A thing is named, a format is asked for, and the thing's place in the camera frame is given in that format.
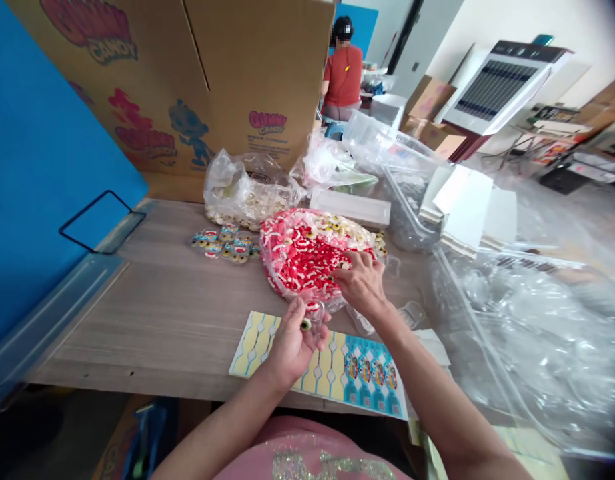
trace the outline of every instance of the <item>white wall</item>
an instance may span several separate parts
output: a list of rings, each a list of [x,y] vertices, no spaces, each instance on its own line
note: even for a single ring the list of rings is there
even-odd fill
[[[391,93],[408,98],[428,70],[439,45],[457,15],[464,0],[424,0],[419,12],[420,18],[412,27],[406,46],[403,48],[394,75],[396,86]],[[419,67],[412,71],[414,63]]]
[[[386,56],[386,51],[390,49],[384,63],[384,67],[388,66],[394,51],[394,45],[396,45],[396,41],[399,39],[412,2],[413,0],[343,0],[341,2],[346,5],[379,11],[372,40],[366,53],[366,61],[376,62],[380,66]],[[395,33],[396,38],[392,46],[390,46]]]
[[[615,10],[610,0],[465,0],[427,74],[447,81],[473,42],[486,47],[498,40],[531,42],[540,33],[553,35],[550,46],[569,48],[575,56],[546,84],[549,92],[540,92],[532,104],[560,101],[581,107],[615,79]],[[509,129],[502,130],[482,151],[505,149],[510,135]]]

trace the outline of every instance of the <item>chair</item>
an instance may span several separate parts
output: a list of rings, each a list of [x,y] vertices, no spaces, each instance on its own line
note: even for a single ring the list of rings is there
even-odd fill
[[[346,129],[346,121],[340,121],[340,120],[332,120],[331,118],[327,118],[327,117],[323,117],[323,120],[326,123],[326,138],[329,139],[333,139],[333,140],[341,140],[343,138],[343,130]],[[340,134],[340,136],[335,139],[334,135],[336,135],[337,133]]]

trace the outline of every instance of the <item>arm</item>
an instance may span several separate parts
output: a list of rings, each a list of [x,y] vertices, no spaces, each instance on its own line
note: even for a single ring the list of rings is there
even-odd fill
[[[348,252],[351,270],[331,272],[345,299],[375,328],[451,479],[524,479],[531,476],[494,429],[419,343],[382,285],[384,266],[367,253]]]
[[[332,57],[328,57],[326,69],[323,72],[323,83],[321,84],[321,96],[325,97],[330,88],[330,75],[332,74]]]
[[[304,317],[305,303],[297,299],[289,306],[265,363],[243,383],[233,399],[212,413],[163,460],[152,480],[212,479],[251,447],[272,411],[308,368],[314,350],[303,341]],[[319,350],[324,348],[327,336],[328,328],[323,325]]]

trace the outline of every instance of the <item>candy label sheet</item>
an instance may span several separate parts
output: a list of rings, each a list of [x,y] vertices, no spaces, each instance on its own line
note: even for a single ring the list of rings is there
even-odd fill
[[[267,359],[281,317],[252,311],[229,374],[249,378]],[[360,409],[408,419],[401,377],[385,345],[330,331],[293,390]]]

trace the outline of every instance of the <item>blue wall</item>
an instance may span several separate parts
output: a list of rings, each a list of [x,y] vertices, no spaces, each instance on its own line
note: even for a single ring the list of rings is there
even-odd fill
[[[345,17],[346,15],[352,20],[352,26],[354,27],[354,35],[352,35],[352,41],[350,41],[350,43],[361,49],[363,52],[363,59],[365,60],[368,47],[370,46],[370,40],[372,40],[376,19],[379,16],[379,11],[355,7],[354,5],[344,5],[343,3],[337,4],[334,13],[334,21],[336,21],[338,17]]]
[[[84,256],[58,228],[106,189],[133,207],[147,184],[0,0],[0,339]],[[69,232],[95,247],[126,213]]]

